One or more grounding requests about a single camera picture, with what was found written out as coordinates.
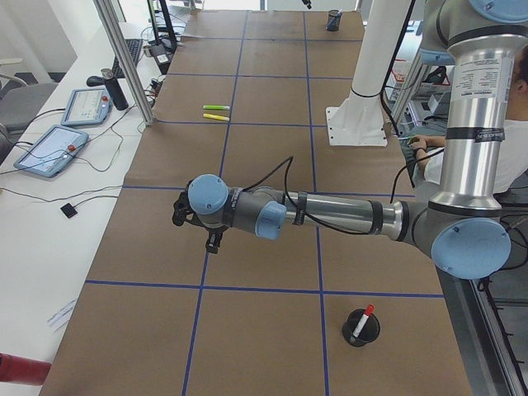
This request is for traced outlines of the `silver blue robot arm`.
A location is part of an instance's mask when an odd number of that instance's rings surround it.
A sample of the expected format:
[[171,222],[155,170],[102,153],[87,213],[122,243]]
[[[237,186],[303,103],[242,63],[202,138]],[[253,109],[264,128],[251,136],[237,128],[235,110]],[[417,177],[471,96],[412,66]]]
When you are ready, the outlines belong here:
[[217,252],[229,228],[275,239],[286,222],[312,222],[411,244],[461,279],[491,275],[511,251],[493,184],[514,58],[526,42],[524,1],[427,2],[422,48],[444,50],[455,61],[440,190],[428,202],[384,205],[277,191],[261,183],[229,187],[220,177],[202,175],[175,203],[173,223],[206,229],[206,248]]

